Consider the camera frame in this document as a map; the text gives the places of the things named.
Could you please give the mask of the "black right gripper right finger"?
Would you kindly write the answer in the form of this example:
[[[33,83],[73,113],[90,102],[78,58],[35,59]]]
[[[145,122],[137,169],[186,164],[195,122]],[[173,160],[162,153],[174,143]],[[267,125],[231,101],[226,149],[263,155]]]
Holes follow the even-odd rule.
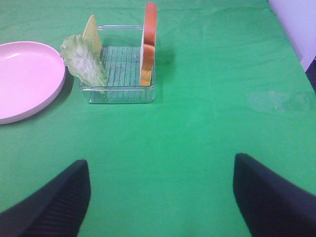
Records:
[[[248,154],[235,156],[233,192],[253,237],[314,237],[316,197]]]

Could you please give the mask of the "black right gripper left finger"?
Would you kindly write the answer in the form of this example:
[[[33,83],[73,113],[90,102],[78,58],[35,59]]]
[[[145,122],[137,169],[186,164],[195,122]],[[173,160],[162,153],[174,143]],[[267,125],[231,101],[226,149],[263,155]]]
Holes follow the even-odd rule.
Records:
[[[42,188],[0,214],[2,237],[76,237],[91,197],[88,163],[72,163]]]

